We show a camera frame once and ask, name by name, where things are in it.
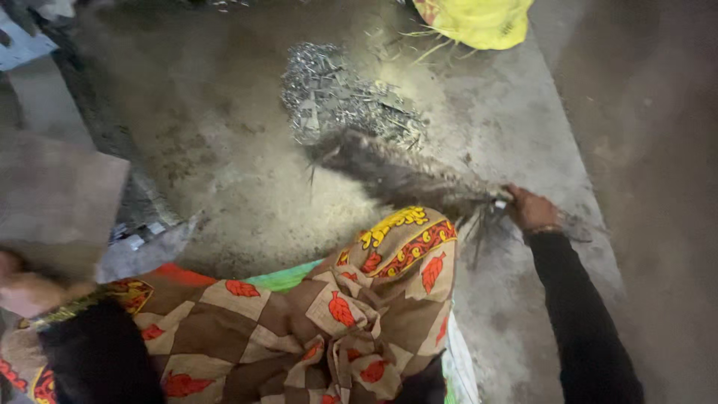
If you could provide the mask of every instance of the yellow sack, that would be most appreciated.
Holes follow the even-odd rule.
[[[523,42],[533,0],[414,0],[437,32],[476,49],[508,49]]]

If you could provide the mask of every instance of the brown patterned cloth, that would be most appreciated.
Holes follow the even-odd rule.
[[[409,207],[362,232],[287,294],[163,265],[111,283],[170,403],[373,403],[443,350],[456,231]],[[55,401],[34,331],[1,344],[0,372]]]

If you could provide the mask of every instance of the hand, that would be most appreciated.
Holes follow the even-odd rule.
[[[507,185],[506,190],[514,197],[514,202],[507,207],[507,212],[521,231],[530,233],[550,226],[561,228],[559,210],[551,201],[514,184]]]
[[[0,252],[0,307],[24,318],[38,316],[96,289],[94,283],[63,288],[38,274],[21,272],[21,268],[20,257]]]

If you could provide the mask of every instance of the bracelet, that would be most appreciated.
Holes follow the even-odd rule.
[[[531,230],[526,230],[523,234],[524,236],[533,236],[534,234],[539,233],[563,233],[564,230],[558,225],[558,224],[545,224],[543,226],[536,227]]]
[[[91,306],[100,303],[100,300],[103,300],[105,296],[105,288],[99,288],[89,295],[53,308],[51,311],[45,312],[33,318],[29,318],[27,322],[36,330],[43,331],[48,329],[54,323],[59,323],[77,317],[78,314],[87,310]]]

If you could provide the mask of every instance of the metal scrap pile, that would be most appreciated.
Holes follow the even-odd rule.
[[[354,127],[416,149],[426,134],[411,100],[402,99],[386,83],[361,78],[334,45],[304,42],[289,48],[282,79],[282,101],[302,144],[313,144],[332,130]]]

